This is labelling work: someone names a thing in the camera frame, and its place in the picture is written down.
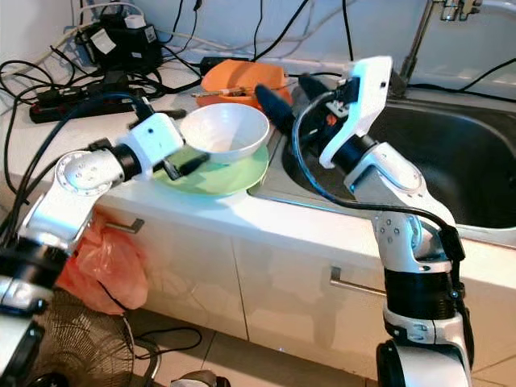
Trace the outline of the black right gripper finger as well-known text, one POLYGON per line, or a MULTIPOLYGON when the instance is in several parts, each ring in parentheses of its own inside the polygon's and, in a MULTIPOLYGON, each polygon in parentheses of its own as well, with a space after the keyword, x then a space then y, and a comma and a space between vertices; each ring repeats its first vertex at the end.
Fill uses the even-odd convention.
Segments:
POLYGON ((319 80, 316 75, 300 75, 300 89, 305 94, 305 98, 300 103, 301 107, 312 106, 320 95, 331 92, 332 99, 325 103, 325 107, 331 108, 331 110, 339 110, 338 88, 335 85, 326 84, 326 82, 319 80))
POLYGON ((291 105, 265 85, 256 85, 255 97, 270 124, 283 136, 291 136, 295 115, 291 105))

